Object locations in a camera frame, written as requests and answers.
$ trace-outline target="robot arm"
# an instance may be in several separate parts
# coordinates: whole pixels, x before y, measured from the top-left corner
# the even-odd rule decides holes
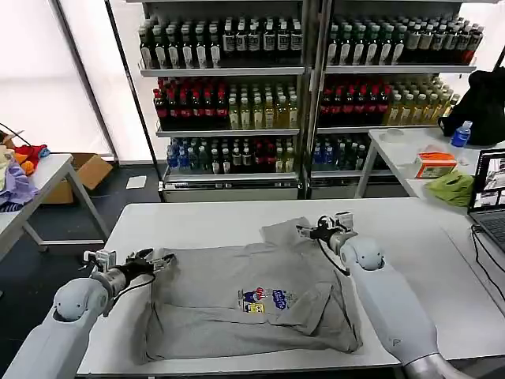
[[[74,378],[89,343],[89,332],[98,317],[112,310],[121,291],[142,274],[154,273],[170,263],[173,254],[146,261],[152,251],[142,250],[123,266],[115,266],[90,278],[71,280],[54,296],[43,323],[23,342],[3,379]]]
[[[387,263],[375,240],[352,231],[352,216],[347,221],[322,218],[305,235],[326,242],[340,257],[386,351],[402,363],[409,379],[470,379],[439,353],[436,326],[405,278]]]

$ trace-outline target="laptop keyboard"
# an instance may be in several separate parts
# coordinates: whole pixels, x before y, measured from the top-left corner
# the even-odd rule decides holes
[[[505,218],[481,220],[481,225],[486,227],[499,242],[505,242]]]

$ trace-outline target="paper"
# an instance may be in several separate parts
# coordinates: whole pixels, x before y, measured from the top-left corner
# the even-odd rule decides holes
[[[132,188],[144,188],[147,179],[148,177],[145,175],[132,176],[130,179],[128,179],[128,183],[126,183],[126,189],[130,190]]]

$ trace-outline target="black backpack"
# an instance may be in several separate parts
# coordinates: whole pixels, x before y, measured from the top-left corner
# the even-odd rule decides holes
[[[439,118],[443,135],[450,137],[468,120],[469,144],[489,146],[505,141],[505,68],[488,73],[476,71],[468,78],[470,89],[448,117]]]

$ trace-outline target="red fabric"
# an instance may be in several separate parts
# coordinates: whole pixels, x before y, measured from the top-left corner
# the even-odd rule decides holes
[[[33,168],[37,168],[37,164],[39,164],[39,153],[43,148],[47,148],[46,144],[42,144],[40,146],[27,146],[24,144],[23,146],[20,146],[19,148],[14,148],[14,151],[18,154],[23,154],[25,156],[28,156],[26,159],[28,162],[33,163]]]

